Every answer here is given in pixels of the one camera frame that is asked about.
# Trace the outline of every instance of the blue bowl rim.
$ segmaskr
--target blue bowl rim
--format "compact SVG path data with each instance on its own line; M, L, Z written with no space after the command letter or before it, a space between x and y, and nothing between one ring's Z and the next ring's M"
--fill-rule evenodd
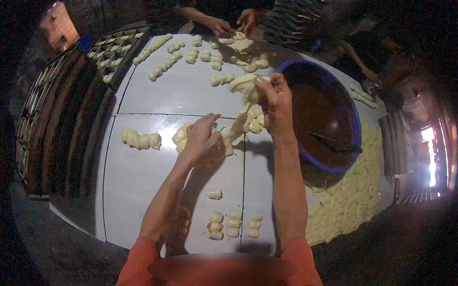
M287 67L289 67L290 65L293 65L293 64L309 64L309 65L312 65L314 67L317 67L317 68L321 69L322 71L324 71L328 76L330 76L337 83L342 85L342 87L346 91L346 95L350 98L351 106L353 107L353 111L354 111L354 114L352 114L352 116L351 116L351 122L352 122L351 129L353 131L352 138L351 138L351 143L361 147L361 122L360 122L360 116L359 116L358 110L356 109L356 106L355 106L355 104L353 102L353 99L351 98L350 94L347 91L347 88L328 69L324 68L323 66L321 66L321 65L319 65L319 64L317 64L315 62L312 62L312 61L306 60L306 59L293 59L293 60L286 61L286 62L284 62L284 63L282 63L280 65L280 67L277 69L277 73L282 74ZM347 170L349 170L351 168L351 166L353 166L353 164L356 162L356 159L359 156L358 153L353 153L353 155L352 155L353 159L352 159L352 161L350 162L350 164L347 167L344 167L344 168L331 168L331 167L326 166L325 164L320 163L317 159L315 159L305 149L300 148L299 149L299 155L303 156L303 157L306 157L307 160L309 160L312 164L317 166L319 169L321 169L323 171L326 171L326 172L330 172L330 173L344 173L344 172L346 172Z

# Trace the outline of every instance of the blurred patch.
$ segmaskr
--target blurred patch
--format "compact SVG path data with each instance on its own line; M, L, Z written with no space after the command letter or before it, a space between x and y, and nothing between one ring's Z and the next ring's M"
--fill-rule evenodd
M294 275L297 267L267 255L199 253L161 259L151 264L148 272L186 285L235 286L277 282Z

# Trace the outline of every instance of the floor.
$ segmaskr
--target floor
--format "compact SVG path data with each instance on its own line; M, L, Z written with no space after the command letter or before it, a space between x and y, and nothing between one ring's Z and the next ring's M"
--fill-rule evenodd
M46 201L11 188L19 232L38 269L52 285L114 285L128 250L102 243L70 226ZM393 205L360 228L312 248L324 285L406 285L420 267L426 243L437 239L449 198Z

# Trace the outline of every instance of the white tabletop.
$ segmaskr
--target white tabletop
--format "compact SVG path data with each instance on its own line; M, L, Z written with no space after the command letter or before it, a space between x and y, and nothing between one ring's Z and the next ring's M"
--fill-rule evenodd
M191 39L191 35L174 35L172 40L152 53L140 65L132 65L116 94L114 120L105 134L106 146L102 150L106 152L108 149L106 163L105 156L101 156L103 162L99 164L97 184L97 193L103 193L104 227L108 242L125 248L130 248L135 242L145 210L177 158L175 144L171 141L177 129L183 123L196 121L207 113L221 113L228 119L219 119L219 127L230 127L233 122L230 118L234 118L237 111L242 108L239 93L230 93L227 86L210 85L208 78L219 72L212 70L210 63L201 62L200 58L194 65L180 59L155 82L148 79L147 73L170 56L167 52L170 44L184 41L186 46L181 48L180 52L185 55L191 47ZM256 45L261 50L276 53L276 56L270 59L271 67L259 70L257 74L267 76L284 61L303 58L328 69L348 90L350 84L358 85L357 81L346 74L309 56L267 43L256 42ZM199 49L211 50L205 41ZM235 77L244 74L241 68L229 63L224 63L223 72L232 72ZM386 114L383 103L379 104L377 110L359 102L355 105L360 118L369 125L375 126L378 124L378 118ZM138 151L129 148L121 142L121 135L126 127L139 134L158 132L162 136L161 150ZM195 202L189 205L191 210L194 210L190 232L185 241L186 251L242 251L274 255L276 239L272 217L272 172L272 139L267 131L263 130L260 134L249 133L246 145L244 142L239 143L235 149L235 156L227 157L215 174L202 171L196 172L194 176L190 175L185 193L190 194L190 197L194 196ZM388 207L388 201L383 200L384 197L391 197L392 200L392 192L384 182L386 183L386 180L381 179L379 191L385 203L382 203L379 209ZM207 198L206 192L211 189L222 190L223 198L219 201ZM310 188L306 188L306 191L308 205L311 207L315 197ZM244 220L240 237L225 237L222 241L212 241L202 235L213 212L226 214L231 210L242 209ZM248 217L252 213L265 215L257 239L246 234Z

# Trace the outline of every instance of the orange shirt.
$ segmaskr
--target orange shirt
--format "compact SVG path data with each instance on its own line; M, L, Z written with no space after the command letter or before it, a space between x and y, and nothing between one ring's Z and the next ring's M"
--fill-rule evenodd
M304 237L297 237L286 246L282 259L288 260L297 266L297 273L287 279L288 285L322 286L320 276L315 269L313 253ZM160 259L159 251L154 243L144 237L139 237L132 246L118 278L118 286L155 286L160 285L147 268L154 261Z

